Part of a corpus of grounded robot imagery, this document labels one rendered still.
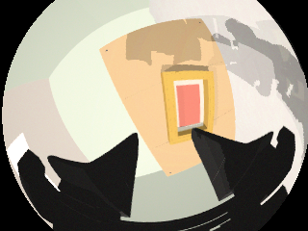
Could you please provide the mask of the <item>tan flat board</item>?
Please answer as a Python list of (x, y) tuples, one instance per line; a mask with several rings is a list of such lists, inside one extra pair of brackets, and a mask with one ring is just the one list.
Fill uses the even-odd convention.
[(192, 141), (169, 145), (161, 73), (213, 70), (213, 134), (235, 139), (234, 96), (222, 54), (203, 19), (169, 20), (123, 35), (99, 49), (116, 93), (167, 177), (201, 163)]

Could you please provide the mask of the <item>picture frame with red picture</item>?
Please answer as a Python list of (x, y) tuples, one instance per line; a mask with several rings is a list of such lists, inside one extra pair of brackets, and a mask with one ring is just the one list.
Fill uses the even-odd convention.
[(215, 78), (213, 70), (162, 72), (169, 145), (192, 141), (192, 129), (212, 132), (215, 123)]

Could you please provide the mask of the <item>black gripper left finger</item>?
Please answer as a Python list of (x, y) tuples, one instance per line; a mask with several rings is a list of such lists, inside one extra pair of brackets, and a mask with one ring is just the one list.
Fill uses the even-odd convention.
[(97, 193), (121, 217), (128, 218), (131, 217), (139, 149), (138, 134), (132, 134), (92, 162), (67, 161), (55, 155), (47, 157), (47, 161), (61, 180)]

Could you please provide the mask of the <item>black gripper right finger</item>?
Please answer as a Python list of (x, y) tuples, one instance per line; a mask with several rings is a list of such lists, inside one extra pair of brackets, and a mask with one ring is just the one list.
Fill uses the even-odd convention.
[(192, 129), (196, 153), (215, 189), (218, 201), (232, 195), (232, 189), (242, 181), (258, 153), (270, 145), (273, 131), (251, 142), (238, 142), (200, 130)]

